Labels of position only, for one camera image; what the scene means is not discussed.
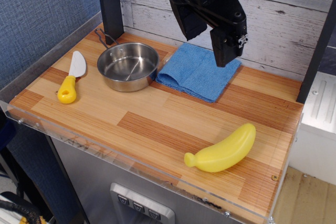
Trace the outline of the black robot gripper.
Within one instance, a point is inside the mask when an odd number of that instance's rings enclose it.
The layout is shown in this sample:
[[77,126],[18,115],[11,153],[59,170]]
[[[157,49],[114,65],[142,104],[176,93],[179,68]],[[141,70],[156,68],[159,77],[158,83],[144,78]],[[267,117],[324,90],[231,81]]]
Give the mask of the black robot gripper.
[[216,65],[225,67],[242,56],[248,41],[246,14],[239,0],[170,0],[177,23],[191,40],[210,31]]

